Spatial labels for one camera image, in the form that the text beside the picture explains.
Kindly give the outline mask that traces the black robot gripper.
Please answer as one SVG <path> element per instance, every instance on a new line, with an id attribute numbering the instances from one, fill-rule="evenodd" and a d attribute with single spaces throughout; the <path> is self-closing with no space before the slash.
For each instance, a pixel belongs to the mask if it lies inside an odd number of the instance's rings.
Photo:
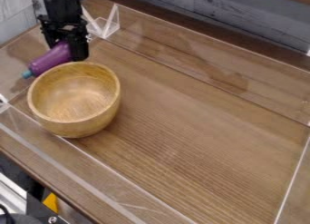
<path id="1" fill-rule="evenodd" d="M 50 48 L 68 37 L 71 58 L 75 62 L 88 57 L 86 20 L 83 19 L 82 0 L 43 0 L 46 14 L 39 15 L 42 33 Z"/>

